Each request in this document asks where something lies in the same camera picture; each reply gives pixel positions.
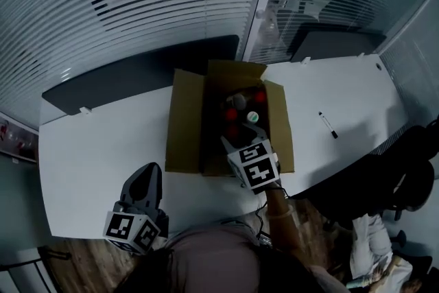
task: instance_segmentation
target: office desk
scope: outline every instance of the office desk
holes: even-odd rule
[[[283,62],[270,65],[264,78],[285,87],[295,173],[281,179],[289,195],[360,159],[407,123],[377,55],[315,60],[307,66]],[[100,238],[106,212],[126,179],[152,161],[164,170],[171,92],[167,87],[136,95],[93,109],[91,115],[64,116],[40,127],[41,183],[52,235]],[[235,178],[163,172],[161,208],[169,215],[170,231],[243,215],[264,200]]]

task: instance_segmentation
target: white plastic clip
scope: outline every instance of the white plastic clip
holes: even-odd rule
[[[91,109],[86,108],[85,106],[80,108],[80,112],[83,113],[84,115],[91,115]]]
[[[303,65],[303,66],[307,66],[309,61],[311,61],[311,56],[307,56],[305,59],[300,61],[300,64]]]

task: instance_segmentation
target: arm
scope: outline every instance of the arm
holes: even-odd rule
[[[293,216],[281,217],[289,211],[288,201],[285,199],[283,190],[267,188],[265,193],[273,247],[295,256],[304,266],[308,266],[309,260],[300,247],[298,229],[294,224]]]

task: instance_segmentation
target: cable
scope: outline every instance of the cable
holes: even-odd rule
[[[290,196],[288,195],[287,191],[285,190],[285,188],[283,187],[273,187],[273,188],[268,188],[267,190],[273,190],[273,189],[282,189],[285,192],[285,199],[290,199]],[[263,220],[262,217],[259,215],[259,212],[265,208],[267,206],[268,202],[265,202],[264,205],[262,207],[259,207],[256,212],[254,213],[256,215],[257,218],[259,218],[259,221],[261,222],[261,227],[259,228],[259,232],[256,234],[256,238],[259,239],[262,233],[262,228],[263,228]]]

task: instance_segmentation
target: wooden floor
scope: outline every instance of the wooden floor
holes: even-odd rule
[[[292,205],[302,247],[311,262],[343,279],[348,270],[351,234],[341,228],[324,231],[325,219],[307,200],[292,200]],[[254,214],[243,219],[256,232],[259,230],[260,221]],[[264,231],[268,231],[267,223],[264,220]],[[54,258],[45,260],[47,269],[51,270],[64,293],[112,292],[139,260],[99,239],[65,239],[46,249],[71,254],[66,261]]]

